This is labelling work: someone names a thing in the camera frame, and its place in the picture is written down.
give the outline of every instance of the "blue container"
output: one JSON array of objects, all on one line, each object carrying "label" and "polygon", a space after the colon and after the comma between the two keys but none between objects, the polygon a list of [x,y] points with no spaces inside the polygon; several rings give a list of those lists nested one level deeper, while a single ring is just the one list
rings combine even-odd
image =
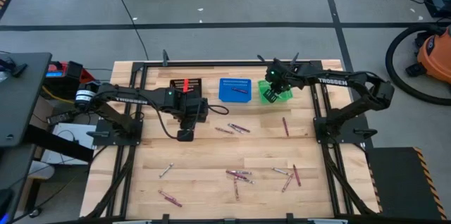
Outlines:
[{"label": "blue container", "polygon": [[[247,93],[232,90],[242,89]],[[252,99],[252,83],[249,79],[221,78],[219,80],[219,99],[229,102],[248,102]]]}]

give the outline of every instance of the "green container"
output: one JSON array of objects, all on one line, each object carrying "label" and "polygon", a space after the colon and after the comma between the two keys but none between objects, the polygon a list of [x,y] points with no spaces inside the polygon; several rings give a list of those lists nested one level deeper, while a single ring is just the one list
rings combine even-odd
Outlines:
[{"label": "green container", "polygon": [[[266,90],[268,90],[269,88],[270,88],[269,82],[267,82],[265,80],[259,80],[260,99],[261,99],[261,102],[264,104],[269,104],[269,101],[266,100],[266,98],[263,96],[264,92],[266,92]],[[293,98],[293,93],[291,92],[291,89],[290,89],[288,91],[283,92],[282,94],[279,94],[276,101],[284,102],[284,101],[290,100],[291,98]]]}]

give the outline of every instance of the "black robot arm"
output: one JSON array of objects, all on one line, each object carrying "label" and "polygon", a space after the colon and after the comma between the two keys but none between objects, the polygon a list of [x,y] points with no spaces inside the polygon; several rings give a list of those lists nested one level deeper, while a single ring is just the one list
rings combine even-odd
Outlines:
[{"label": "black robot arm", "polygon": [[124,136],[137,133],[140,130],[139,125],[130,116],[120,114],[109,106],[108,101],[149,105],[157,111],[171,114],[180,122],[178,136],[172,138],[180,141],[192,141],[195,124],[205,122],[209,107],[207,99],[199,97],[198,93],[184,93],[173,87],[145,90],[108,83],[81,84],[75,98],[75,106],[82,112],[98,114],[112,124],[116,133]]},{"label": "black robot arm", "polygon": [[351,104],[330,110],[322,125],[323,131],[329,137],[339,135],[340,127],[345,121],[368,110],[379,111],[390,106],[395,89],[374,73],[321,70],[311,63],[295,65],[295,59],[289,66],[277,58],[268,65],[265,79],[271,83],[271,88],[264,93],[268,101],[274,102],[280,93],[292,87],[303,89],[316,83],[350,87],[360,95],[360,98]]}]

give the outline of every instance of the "orange vacuum cleaner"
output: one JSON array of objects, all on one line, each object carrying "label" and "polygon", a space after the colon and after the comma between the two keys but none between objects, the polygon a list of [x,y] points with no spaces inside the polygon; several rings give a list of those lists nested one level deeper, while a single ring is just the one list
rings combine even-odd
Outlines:
[{"label": "orange vacuum cleaner", "polygon": [[393,67],[393,54],[402,40],[415,32],[420,32],[415,39],[419,51],[417,63],[406,68],[410,77],[428,75],[437,80],[451,84],[451,28],[443,28],[435,25],[414,25],[401,32],[388,47],[385,57],[385,66],[389,76],[400,89],[420,100],[432,104],[451,106],[451,99],[433,97],[420,92],[405,83],[396,73]]}]

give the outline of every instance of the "wooden table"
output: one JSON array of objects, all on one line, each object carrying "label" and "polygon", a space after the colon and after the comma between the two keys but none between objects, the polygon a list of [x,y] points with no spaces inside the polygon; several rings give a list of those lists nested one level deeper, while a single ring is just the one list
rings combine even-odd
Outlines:
[{"label": "wooden table", "polygon": [[[111,83],[127,87],[132,61],[115,62]],[[322,60],[325,69],[342,70],[339,60]],[[203,96],[210,104],[221,104],[230,114],[210,112],[205,123],[198,123],[193,142],[178,142],[165,136],[155,110],[143,107],[145,114],[142,143],[138,146],[133,167],[127,219],[161,219],[169,213],[171,219],[213,218],[295,218],[333,216],[321,146],[316,143],[312,118],[314,108],[311,92],[293,89],[294,97],[286,103],[263,105],[257,82],[264,79],[266,67],[186,67],[150,68],[146,89],[168,87],[169,81],[180,78],[202,78]],[[221,77],[244,77],[252,80],[252,100],[247,104],[223,103],[218,99]],[[328,86],[332,107],[350,103],[345,87]],[[111,102],[123,112],[125,104]],[[290,136],[286,137],[282,117],[287,120]],[[176,135],[178,123],[163,114],[168,131]],[[228,123],[242,125],[249,134],[218,132]],[[378,204],[364,153],[352,144],[341,144],[347,179],[367,206],[378,211]],[[116,147],[108,147],[92,164],[80,215],[88,214],[111,184]],[[163,177],[161,171],[174,163]],[[287,191],[281,190],[287,177],[272,167],[292,172],[298,167],[302,186],[295,180]],[[233,181],[226,169],[250,170],[255,185],[238,181],[240,200],[235,200]],[[169,193],[183,204],[179,208],[166,201],[158,189]],[[337,187],[340,209],[344,213],[342,190]],[[118,214],[122,188],[116,195]]]}]

